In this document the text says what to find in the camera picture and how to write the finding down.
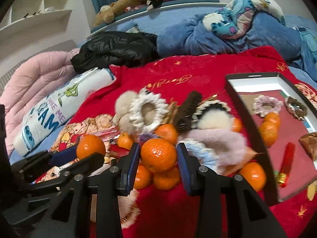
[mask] black puffer jacket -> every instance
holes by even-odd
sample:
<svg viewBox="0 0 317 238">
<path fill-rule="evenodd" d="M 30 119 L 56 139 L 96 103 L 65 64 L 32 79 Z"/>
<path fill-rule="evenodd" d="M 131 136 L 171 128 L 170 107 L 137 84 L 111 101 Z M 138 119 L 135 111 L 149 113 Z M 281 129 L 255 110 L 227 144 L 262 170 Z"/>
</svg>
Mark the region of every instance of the black puffer jacket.
<svg viewBox="0 0 317 238">
<path fill-rule="evenodd" d="M 156 38 L 148 33 L 125 33 L 119 31 L 99 32 L 86 42 L 71 62 L 75 72 L 83 73 L 110 64 L 136 67 L 158 59 Z"/>
</svg>

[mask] brown scrunchie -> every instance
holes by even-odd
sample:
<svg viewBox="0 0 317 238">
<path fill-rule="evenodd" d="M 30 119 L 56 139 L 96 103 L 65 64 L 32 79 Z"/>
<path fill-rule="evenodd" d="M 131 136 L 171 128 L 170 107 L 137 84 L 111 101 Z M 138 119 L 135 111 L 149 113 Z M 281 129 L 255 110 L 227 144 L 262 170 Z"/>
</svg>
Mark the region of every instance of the brown scrunchie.
<svg viewBox="0 0 317 238">
<path fill-rule="evenodd" d="M 192 115 L 201 100 L 202 95 L 194 90 L 188 94 L 187 99 L 178 108 L 173 124 L 179 133 L 187 132 L 191 129 Z"/>
<path fill-rule="evenodd" d="M 287 97 L 285 99 L 285 104 L 288 112 L 298 120 L 304 120 L 304 116 L 307 116 L 307 108 L 297 99 L 292 97 Z"/>
</svg>

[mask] tangerine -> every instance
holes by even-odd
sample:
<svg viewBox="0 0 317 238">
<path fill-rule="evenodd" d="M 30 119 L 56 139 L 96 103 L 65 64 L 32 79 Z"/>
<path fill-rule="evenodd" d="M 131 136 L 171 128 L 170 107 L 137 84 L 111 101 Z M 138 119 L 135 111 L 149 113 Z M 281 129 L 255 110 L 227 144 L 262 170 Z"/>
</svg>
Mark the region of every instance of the tangerine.
<svg viewBox="0 0 317 238">
<path fill-rule="evenodd" d="M 280 117 L 276 114 L 276 113 L 268 113 L 263 121 L 270 121 L 274 124 L 276 124 L 276 127 L 279 128 L 280 127 Z"/>
<path fill-rule="evenodd" d="M 131 139 L 130 135 L 127 132 L 123 132 L 120 134 L 117 140 L 117 145 L 120 148 L 124 148 L 130 150 L 133 144 L 133 139 Z"/>
<path fill-rule="evenodd" d="M 163 139 L 168 140 L 170 144 L 174 146 L 177 143 L 178 133 L 174 125 L 171 123 L 163 124 L 159 126 L 154 132 L 154 134 L 158 135 L 159 137 Z"/>
<path fill-rule="evenodd" d="M 82 160 L 95 152 L 100 153 L 103 156 L 106 154 L 106 147 L 103 141 L 95 135 L 83 135 L 77 144 L 77 158 Z"/>
<path fill-rule="evenodd" d="M 275 123 L 265 121 L 259 127 L 259 133 L 266 147 L 271 147 L 277 140 L 278 131 Z"/>
<path fill-rule="evenodd" d="M 139 165 L 137 167 L 137 175 L 135 176 L 134 188 L 144 189 L 148 187 L 152 182 L 152 174 L 145 168 L 145 166 Z"/>
<path fill-rule="evenodd" d="M 250 162 L 240 169 L 241 174 L 252 188 L 258 192 L 263 189 L 266 183 L 266 174 L 259 163 Z"/>
<path fill-rule="evenodd" d="M 242 122 L 240 119 L 235 118 L 232 123 L 231 131 L 240 132 L 242 129 Z"/>
<path fill-rule="evenodd" d="M 153 184 L 162 191 L 173 189 L 180 181 L 180 170 L 177 167 L 174 167 L 166 173 L 154 174 L 153 176 Z"/>
<path fill-rule="evenodd" d="M 141 148 L 141 161 L 152 173 L 164 173 L 175 167 L 175 147 L 165 139 L 147 140 Z"/>
</svg>

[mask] blue blanket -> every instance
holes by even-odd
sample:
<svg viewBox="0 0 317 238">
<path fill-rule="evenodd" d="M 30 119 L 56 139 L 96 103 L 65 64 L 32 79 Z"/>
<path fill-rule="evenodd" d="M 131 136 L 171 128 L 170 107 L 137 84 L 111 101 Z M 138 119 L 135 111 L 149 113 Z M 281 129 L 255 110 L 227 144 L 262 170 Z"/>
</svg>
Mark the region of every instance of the blue blanket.
<svg viewBox="0 0 317 238">
<path fill-rule="evenodd" d="M 256 11 L 244 35 L 237 39 L 220 38 L 202 23 L 206 15 L 198 14 L 166 28 L 158 35 L 159 55 L 236 54 L 269 45 L 289 66 L 307 72 L 317 82 L 317 42 L 308 29 L 288 28 L 267 12 Z"/>
</svg>

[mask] metal screw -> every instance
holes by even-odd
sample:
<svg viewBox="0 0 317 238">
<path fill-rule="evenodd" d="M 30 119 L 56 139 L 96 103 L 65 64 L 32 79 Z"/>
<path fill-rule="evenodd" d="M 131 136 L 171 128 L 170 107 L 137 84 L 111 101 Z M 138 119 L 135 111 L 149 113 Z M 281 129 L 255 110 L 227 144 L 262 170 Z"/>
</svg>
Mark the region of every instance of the metal screw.
<svg viewBox="0 0 317 238">
<path fill-rule="evenodd" d="M 117 171 L 119 171 L 119 167 L 117 167 L 117 166 L 111 166 L 110 167 L 110 172 L 116 173 Z"/>
<path fill-rule="evenodd" d="M 75 181 L 80 181 L 83 179 L 83 175 L 75 175 L 74 179 Z"/>
<path fill-rule="evenodd" d="M 198 170 L 201 171 L 202 173 L 205 173 L 208 171 L 208 168 L 206 166 L 200 166 Z"/>
<path fill-rule="evenodd" d="M 241 175 L 235 175 L 235 179 L 237 181 L 242 181 L 243 180 L 243 177 Z"/>
</svg>

